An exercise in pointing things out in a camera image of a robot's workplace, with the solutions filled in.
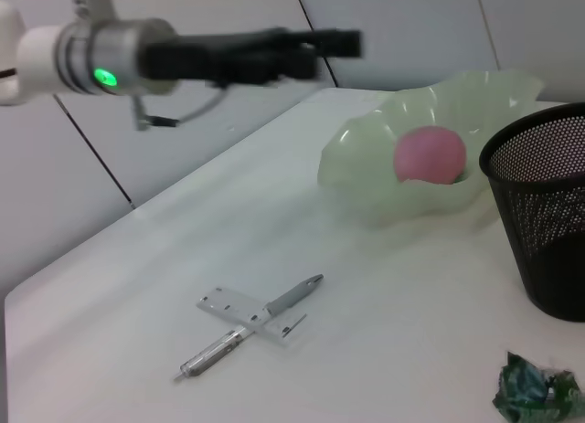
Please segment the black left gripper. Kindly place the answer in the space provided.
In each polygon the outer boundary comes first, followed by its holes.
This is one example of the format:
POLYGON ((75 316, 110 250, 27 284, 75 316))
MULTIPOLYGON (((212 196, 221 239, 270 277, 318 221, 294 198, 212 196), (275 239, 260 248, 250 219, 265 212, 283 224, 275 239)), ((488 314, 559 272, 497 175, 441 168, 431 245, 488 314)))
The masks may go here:
MULTIPOLYGON (((224 35, 176 35, 140 52, 140 74, 151 80, 203 80, 215 84, 267 84, 280 77, 283 28, 224 35)), ((282 75, 319 78, 318 57, 361 58, 360 30, 319 29, 286 34, 298 48, 282 57, 282 75)))

